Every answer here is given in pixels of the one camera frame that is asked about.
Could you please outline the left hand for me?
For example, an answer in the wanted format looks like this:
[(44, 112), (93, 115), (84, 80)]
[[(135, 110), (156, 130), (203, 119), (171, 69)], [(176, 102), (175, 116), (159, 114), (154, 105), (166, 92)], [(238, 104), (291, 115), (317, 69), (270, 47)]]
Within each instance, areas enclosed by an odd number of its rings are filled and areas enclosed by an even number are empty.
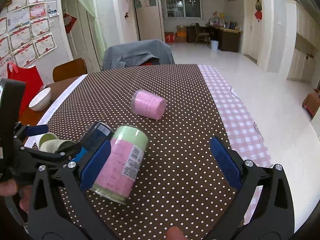
[(29, 212), (29, 203), (32, 187), (32, 185), (26, 185), (19, 188), (16, 181), (10, 179), (8, 181), (0, 183), (0, 194), (3, 197), (11, 197), (20, 192), (20, 208), (24, 212)]

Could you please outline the right hand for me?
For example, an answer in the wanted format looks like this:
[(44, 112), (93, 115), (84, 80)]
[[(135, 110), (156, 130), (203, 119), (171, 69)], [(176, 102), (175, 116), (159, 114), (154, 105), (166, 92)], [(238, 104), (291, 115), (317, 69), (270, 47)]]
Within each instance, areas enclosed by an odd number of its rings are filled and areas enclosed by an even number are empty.
[(165, 234), (166, 240), (188, 240), (180, 228), (173, 226)]

